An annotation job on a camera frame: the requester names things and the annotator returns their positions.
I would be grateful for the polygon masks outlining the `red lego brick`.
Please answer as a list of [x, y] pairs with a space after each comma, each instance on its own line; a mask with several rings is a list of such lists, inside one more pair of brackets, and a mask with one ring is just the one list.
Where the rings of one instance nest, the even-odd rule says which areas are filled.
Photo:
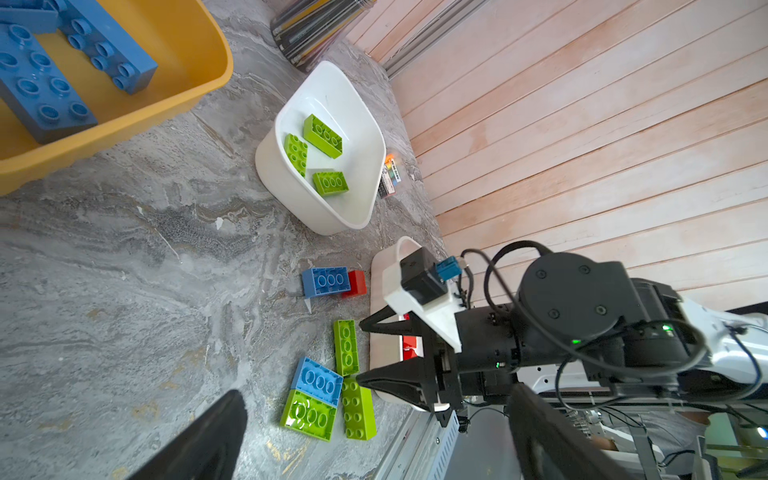
[[402, 359], [410, 360], [423, 357], [423, 342], [419, 336], [403, 335], [401, 337]]

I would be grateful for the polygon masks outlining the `white plastic bin far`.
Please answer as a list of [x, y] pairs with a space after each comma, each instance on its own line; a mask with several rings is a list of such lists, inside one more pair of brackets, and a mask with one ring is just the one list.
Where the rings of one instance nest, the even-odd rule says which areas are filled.
[[[303, 137], [303, 125], [315, 115], [343, 139], [343, 153], [333, 159]], [[284, 151], [287, 134], [308, 146], [302, 178]], [[321, 62], [283, 106], [255, 153], [258, 176], [269, 192], [309, 229], [330, 236], [366, 227], [377, 197], [385, 159], [385, 142], [373, 115], [346, 75], [329, 61]], [[321, 197], [312, 175], [340, 171], [349, 191]]]

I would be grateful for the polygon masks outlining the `green lego brick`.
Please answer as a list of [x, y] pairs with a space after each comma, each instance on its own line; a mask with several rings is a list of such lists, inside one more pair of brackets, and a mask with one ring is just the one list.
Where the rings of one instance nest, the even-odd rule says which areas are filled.
[[308, 146], [299, 137], [287, 134], [284, 140], [284, 151], [291, 165], [304, 178], [306, 176]]
[[330, 442], [337, 408], [299, 390], [289, 392], [280, 425], [314, 439]]
[[354, 320], [338, 320], [333, 324], [336, 372], [342, 377], [360, 371]]
[[361, 387], [354, 377], [344, 379], [341, 405], [345, 435], [348, 439], [367, 441], [377, 434], [372, 391]]
[[343, 153], [342, 137], [313, 114], [304, 121], [303, 137], [330, 158], [336, 159]]
[[315, 190], [321, 197], [343, 194], [349, 191], [344, 174], [340, 171], [319, 171], [312, 175]]

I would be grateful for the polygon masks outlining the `blue lego brick pair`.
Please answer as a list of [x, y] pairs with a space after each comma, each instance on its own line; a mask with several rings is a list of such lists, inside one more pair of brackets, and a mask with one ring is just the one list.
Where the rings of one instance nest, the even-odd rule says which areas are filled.
[[136, 94], [148, 87], [157, 62], [97, 1], [3, 1], [1, 21], [34, 34], [63, 34], [114, 85]]

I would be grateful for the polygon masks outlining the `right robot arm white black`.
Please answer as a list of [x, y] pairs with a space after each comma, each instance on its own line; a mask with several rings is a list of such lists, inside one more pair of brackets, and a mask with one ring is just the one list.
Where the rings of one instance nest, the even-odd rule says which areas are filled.
[[522, 240], [536, 260], [505, 301], [472, 303], [501, 280], [498, 257], [481, 282], [463, 256], [417, 249], [383, 272], [382, 309], [360, 322], [370, 334], [412, 336], [421, 354], [373, 368], [358, 383], [433, 413], [460, 411], [470, 397], [506, 403], [524, 369], [580, 363], [611, 402], [644, 398], [694, 404], [767, 395], [767, 318], [705, 308], [670, 286]]

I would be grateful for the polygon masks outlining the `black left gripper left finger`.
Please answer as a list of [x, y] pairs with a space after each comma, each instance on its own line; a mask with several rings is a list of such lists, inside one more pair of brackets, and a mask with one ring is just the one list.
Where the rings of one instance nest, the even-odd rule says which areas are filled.
[[130, 479], [232, 479], [247, 420], [242, 394], [229, 390]]

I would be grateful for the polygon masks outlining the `yellow plastic bin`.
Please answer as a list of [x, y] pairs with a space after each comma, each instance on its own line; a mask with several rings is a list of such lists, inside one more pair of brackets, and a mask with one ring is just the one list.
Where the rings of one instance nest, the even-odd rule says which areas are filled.
[[60, 33], [41, 38], [66, 79], [91, 109], [97, 126], [37, 143], [7, 106], [1, 108], [1, 192], [44, 178], [193, 108], [233, 73], [229, 44], [201, 1], [105, 1], [105, 10], [157, 62], [146, 89], [118, 90]]

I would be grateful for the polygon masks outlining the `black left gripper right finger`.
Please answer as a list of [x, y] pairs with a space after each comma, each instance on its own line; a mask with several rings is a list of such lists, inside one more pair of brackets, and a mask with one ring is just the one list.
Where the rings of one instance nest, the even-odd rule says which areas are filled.
[[508, 398], [508, 422], [524, 479], [629, 479], [560, 412], [523, 384]]

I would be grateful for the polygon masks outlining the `small red lego right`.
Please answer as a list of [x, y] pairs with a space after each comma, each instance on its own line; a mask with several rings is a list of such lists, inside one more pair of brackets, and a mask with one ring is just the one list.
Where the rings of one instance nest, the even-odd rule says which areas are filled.
[[365, 273], [361, 270], [350, 270], [348, 272], [350, 289], [342, 293], [343, 298], [357, 297], [368, 293]]

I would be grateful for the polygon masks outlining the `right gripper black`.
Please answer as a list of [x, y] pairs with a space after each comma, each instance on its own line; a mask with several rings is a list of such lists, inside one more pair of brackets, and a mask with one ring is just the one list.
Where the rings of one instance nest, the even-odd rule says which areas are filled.
[[473, 308], [456, 314], [462, 351], [451, 350], [428, 326], [400, 320], [394, 310], [379, 310], [359, 322], [367, 333], [422, 336], [424, 358], [409, 359], [358, 374], [361, 386], [392, 395], [427, 412], [460, 410], [466, 397], [480, 403], [504, 405], [509, 398], [513, 372], [520, 365], [521, 348], [512, 324], [514, 308], [502, 305]]

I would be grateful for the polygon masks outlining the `green lego brick bottom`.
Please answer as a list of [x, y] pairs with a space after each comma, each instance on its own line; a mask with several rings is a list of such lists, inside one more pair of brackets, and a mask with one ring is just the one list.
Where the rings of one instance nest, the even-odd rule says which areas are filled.
[[367, 441], [377, 434], [372, 391], [361, 387], [354, 377], [344, 379], [341, 405], [345, 435], [348, 439]]

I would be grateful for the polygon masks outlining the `highlighter pen pack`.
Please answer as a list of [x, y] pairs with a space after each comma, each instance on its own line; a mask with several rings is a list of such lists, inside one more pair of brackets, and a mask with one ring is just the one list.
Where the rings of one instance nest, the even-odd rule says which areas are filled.
[[384, 199], [394, 195], [396, 187], [401, 181], [402, 178], [397, 167], [396, 157], [394, 154], [388, 154], [385, 157], [378, 187], [379, 197]]

